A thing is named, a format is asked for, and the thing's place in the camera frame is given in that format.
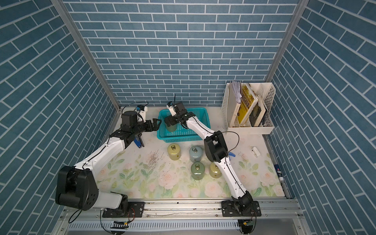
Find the vent grille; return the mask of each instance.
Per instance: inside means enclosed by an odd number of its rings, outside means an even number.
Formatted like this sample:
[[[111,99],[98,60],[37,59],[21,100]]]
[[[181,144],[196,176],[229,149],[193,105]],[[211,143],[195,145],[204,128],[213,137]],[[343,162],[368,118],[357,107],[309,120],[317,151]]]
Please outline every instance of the vent grille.
[[[103,221],[102,225],[109,230],[113,227],[114,221]],[[217,229],[237,229],[238,220],[140,220],[129,224],[127,231],[153,232],[170,230],[217,230]],[[69,224],[69,231],[98,231],[102,230],[100,222],[77,221]],[[112,229],[113,231],[124,231],[124,229]]]

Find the blue basket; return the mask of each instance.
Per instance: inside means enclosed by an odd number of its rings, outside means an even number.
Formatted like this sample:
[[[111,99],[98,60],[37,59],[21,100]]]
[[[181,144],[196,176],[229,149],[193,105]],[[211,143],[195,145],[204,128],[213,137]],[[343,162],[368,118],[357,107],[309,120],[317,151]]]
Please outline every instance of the blue basket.
[[[188,112],[193,112],[203,124],[205,124],[208,128],[210,128],[209,116],[208,112],[205,108],[194,108],[194,109],[187,109]],[[174,132],[169,132],[166,129],[166,124],[164,122],[165,117],[171,115],[168,109],[161,110],[159,112],[159,119],[162,120],[161,126],[157,131],[158,139],[164,140],[166,143],[174,143],[174,142],[183,142],[183,141],[195,141],[195,140],[202,140],[196,132],[191,129],[185,129],[180,125],[177,124],[177,129]]]

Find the white file organizer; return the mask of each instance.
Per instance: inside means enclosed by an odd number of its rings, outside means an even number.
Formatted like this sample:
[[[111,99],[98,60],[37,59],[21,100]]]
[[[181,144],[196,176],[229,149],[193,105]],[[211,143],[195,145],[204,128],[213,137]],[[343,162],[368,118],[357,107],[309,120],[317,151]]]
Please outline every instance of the white file organizer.
[[[267,112],[265,113],[265,123],[264,126],[260,124],[258,127],[252,127],[249,120],[245,123],[244,127],[240,127],[238,119],[235,119],[234,127],[229,127],[226,112],[227,112],[227,103],[229,99],[229,83],[226,84],[226,90],[224,92],[224,97],[221,106],[223,125],[227,131],[233,131],[238,134],[249,134],[249,135],[269,135],[273,129],[273,123],[270,119],[270,110],[271,105],[273,104],[274,96],[276,94],[276,89],[271,82],[255,82],[250,83],[253,91],[256,95],[260,95],[264,100],[265,106],[267,107]]]

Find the blue clip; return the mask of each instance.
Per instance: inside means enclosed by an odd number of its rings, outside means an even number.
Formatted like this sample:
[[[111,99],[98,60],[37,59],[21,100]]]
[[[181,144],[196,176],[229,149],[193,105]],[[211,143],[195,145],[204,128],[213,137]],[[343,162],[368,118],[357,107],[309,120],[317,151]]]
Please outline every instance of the blue clip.
[[[235,157],[235,154],[233,154],[232,152],[229,152],[229,156]]]
[[[135,138],[135,140],[133,140],[133,142],[135,142],[135,144],[137,145],[137,147],[139,149],[142,147],[141,141],[138,138]]]

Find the cylindrical weight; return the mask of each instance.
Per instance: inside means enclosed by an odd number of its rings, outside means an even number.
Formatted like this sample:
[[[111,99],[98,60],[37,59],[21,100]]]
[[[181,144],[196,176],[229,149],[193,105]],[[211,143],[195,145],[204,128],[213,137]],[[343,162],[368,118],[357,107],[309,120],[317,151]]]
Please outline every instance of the cylindrical weight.
[[[211,177],[215,179],[222,176],[221,171],[219,170],[218,166],[214,162],[210,164],[209,174]]]
[[[167,147],[168,155],[170,156],[171,160],[178,160],[181,156],[180,154],[180,146],[178,144],[170,144]]]
[[[166,125],[166,129],[167,129],[169,132],[174,132],[174,131],[176,131],[176,129],[177,129],[177,124],[172,125],[172,126],[167,126],[167,125]]]
[[[189,159],[191,162],[199,162],[202,157],[202,148],[200,146],[193,146],[189,150]]]
[[[192,178],[201,180],[205,175],[205,166],[200,162],[194,162],[191,166]]]

